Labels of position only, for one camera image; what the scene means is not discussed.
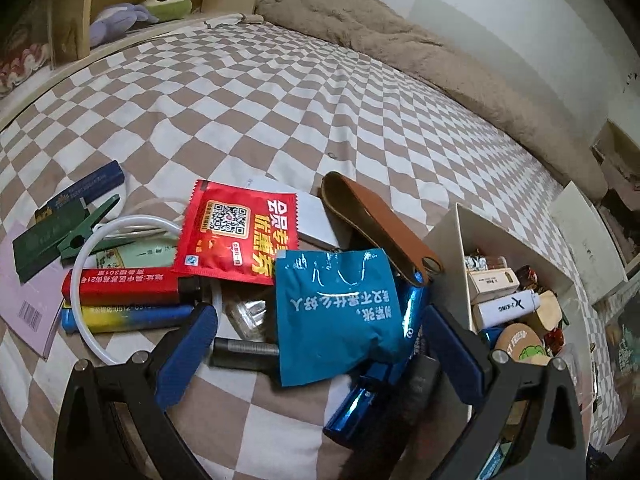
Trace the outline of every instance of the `candy wrapper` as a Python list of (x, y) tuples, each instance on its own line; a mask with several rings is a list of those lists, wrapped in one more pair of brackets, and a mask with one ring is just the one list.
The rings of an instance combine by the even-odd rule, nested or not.
[(173, 269), (273, 285), (279, 249), (298, 248), (295, 193), (267, 193), (198, 180)]
[(286, 251), (276, 266), (282, 386), (345, 374), (366, 359), (392, 364), (411, 355), (414, 340), (402, 325), (416, 316), (401, 314), (382, 249)]

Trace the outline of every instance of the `leather keychain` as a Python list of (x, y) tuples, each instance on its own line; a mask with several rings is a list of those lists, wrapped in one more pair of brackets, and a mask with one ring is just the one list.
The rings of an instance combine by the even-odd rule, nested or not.
[[(391, 264), (414, 286), (424, 286), (444, 268), (439, 257), (409, 229), (372, 190), (336, 171), (327, 173), (320, 188), (322, 202), (369, 242), (385, 251)], [(421, 273), (423, 281), (415, 278)]]

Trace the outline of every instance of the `white cylinder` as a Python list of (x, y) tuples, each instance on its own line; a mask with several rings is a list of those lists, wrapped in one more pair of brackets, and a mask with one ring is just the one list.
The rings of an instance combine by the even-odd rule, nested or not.
[(474, 307), (474, 317), (478, 330), (506, 323), (526, 316), (540, 306), (540, 296), (533, 290), (522, 290), (496, 300), (478, 303)]

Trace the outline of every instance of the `blue bag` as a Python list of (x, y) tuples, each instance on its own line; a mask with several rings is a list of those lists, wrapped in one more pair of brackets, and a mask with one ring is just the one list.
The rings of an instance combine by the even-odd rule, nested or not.
[(406, 358), (398, 295), (383, 250), (283, 253), (276, 259), (283, 386), (331, 378), (365, 359)]

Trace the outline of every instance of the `checkered bedsheet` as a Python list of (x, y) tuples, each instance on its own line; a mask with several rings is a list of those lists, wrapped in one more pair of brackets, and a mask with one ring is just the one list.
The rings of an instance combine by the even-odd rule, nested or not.
[[(602, 324), (547, 211), (561, 187), (507, 135), (370, 57), (267, 24), (156, 38), (61, 82), (0, 145), (0, 238), (114, 159), (127, 173), (127, 206), (187, 199), (198, 178), (242, 185), (267, 174), (311, 191), (331, 170), (377, 192), (419, 236), (463, 203), (574, 278), (601, 370), (593, 443), (621, 420)], [(167, 205), (149, 212), (175, 216)], [(98, 339), (125, 358), (161, 335)], [(219, 335), (235, 336), (226, 319)], [(68, 375), (87, 357), (77, 335), (59, 331), (44, 362), (0, 321), (0, 420), (43, 478)], [(339, 377), (277, 391), (264, 375), (203, 365), (170, 416), (215, 479), (328, 480), (347, 453), (322, 425), (347, 388)]]

